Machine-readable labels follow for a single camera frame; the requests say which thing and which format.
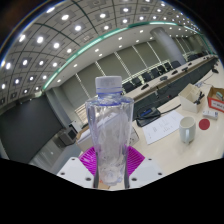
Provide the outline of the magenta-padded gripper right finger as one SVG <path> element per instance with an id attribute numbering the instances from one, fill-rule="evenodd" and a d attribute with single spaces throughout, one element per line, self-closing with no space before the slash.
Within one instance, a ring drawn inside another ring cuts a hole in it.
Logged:
<path id="1" fill-rule="evenodd" d="M 127 149 L 124 185 L 126 189 L 140 188 L 164 176 L 158 164 L 144 157 L 135 148 Z"/>

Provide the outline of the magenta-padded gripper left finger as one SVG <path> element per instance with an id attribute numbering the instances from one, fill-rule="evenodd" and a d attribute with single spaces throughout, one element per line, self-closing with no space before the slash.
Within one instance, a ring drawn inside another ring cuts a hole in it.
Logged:
<path id="1" fill-rule="evenodd" d="M 97 159 L 93 147 L 87 149 L 79 157 L 70 157 L 57 175 L 84 188 L 97 188 Z"/>

